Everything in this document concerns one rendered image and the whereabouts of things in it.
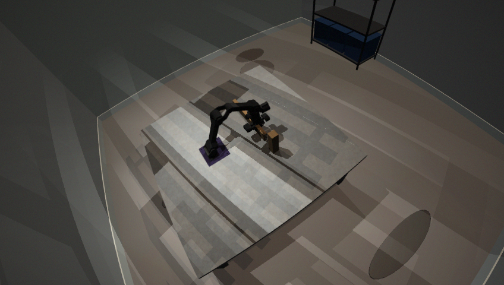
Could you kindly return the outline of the brown wooden board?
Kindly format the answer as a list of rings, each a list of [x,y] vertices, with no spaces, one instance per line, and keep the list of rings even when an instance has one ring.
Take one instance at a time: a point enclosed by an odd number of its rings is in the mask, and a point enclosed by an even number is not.
[[[233,99],[233,103],[238,103],[236,99]],[[245,115],[247,114],[247,111],[246,110],[241,110],[239,111],[240,114],[242,114],[242,116],[245,118]],[[246,119],[246,118],[245,118]],[[252,121],[251,119],[246,119],[246,121],[251,124]],[[261,136],[261,138],[265,141],[267,140],[267,133],[264,131],[264,129],[258,124],[256,125],[256,128],[257,128],[257,133]]]

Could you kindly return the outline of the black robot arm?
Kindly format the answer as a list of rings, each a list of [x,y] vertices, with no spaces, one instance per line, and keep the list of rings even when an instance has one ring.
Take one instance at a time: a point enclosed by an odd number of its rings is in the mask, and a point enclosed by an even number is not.
[[[226,113],[224,116],[222,116],[220,110],[225,109]],[[203,147],[210,161],[214,160],[219,156],[217,152],[218,142],[216,140],[218,136],[219,126],[231,112],[241,110],[247,110],[245,118],[246,119],[250,118],[252,120],[252,118],[257,119],[260,116],[259,112],[264,113],[267,110],[270,110],[270,106],[267,101],[259,105],[255,100],[249,100],[248,102],[245,103],[225,103],[223,106],[218,106],[215,109],[213,109],[210,112],[211,127],[210,127],[209,139],[206,140],[206,143]]]

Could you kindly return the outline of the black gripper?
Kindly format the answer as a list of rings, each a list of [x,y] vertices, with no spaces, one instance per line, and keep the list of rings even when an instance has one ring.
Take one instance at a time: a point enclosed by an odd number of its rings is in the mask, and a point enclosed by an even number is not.
[[[247,132],[250,132],[252,130],[257,131],[256,125],[259,124],[262,127],[265,124],[264,119],[267,122],[270,120],[270,116],[267,113],[264,113],[261,116],[259,116],[257,119],[252,118],[252,120],[251,120],[252,123],[251,124],[246,123],[245,125],[243,125],[243,127]]]

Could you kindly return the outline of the brown wooden post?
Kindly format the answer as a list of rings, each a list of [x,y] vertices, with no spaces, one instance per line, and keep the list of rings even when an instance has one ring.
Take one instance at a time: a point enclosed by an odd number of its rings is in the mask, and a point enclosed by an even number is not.
[[[275,130],[272,130],[269,133],[267,133],[267,137],[269,143],[269,150],[273,154],[279,151],[279,134]]]

